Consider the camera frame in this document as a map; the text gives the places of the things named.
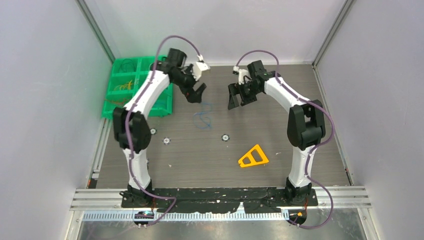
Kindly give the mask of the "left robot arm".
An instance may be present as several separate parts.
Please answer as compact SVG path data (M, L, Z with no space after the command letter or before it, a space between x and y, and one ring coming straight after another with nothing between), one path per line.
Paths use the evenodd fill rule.
M122 196L148 207L155 197L149 175L147 148L152 133L148 117L162 92L171 84L178 86L189 103L201 103L206 84L195 85L210 66L198 53L197 61L185 64L185 52L170 48L167 56L155 57L145 81L135 96L123 107L113 111L113 135L122 149L128 166L129 181Z

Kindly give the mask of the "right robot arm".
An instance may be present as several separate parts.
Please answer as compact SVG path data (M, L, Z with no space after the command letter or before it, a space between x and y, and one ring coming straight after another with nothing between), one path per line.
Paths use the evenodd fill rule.
M322 103L298 94L279 73L267 71L260 60L248 64L246 69L235 65L232 72L238 80L228 85L229 110L253 103L259 93L264 93L287 111L286 134L293 155L284 197L291 205L299 205L312 192L311 163L317 146L326 135Z

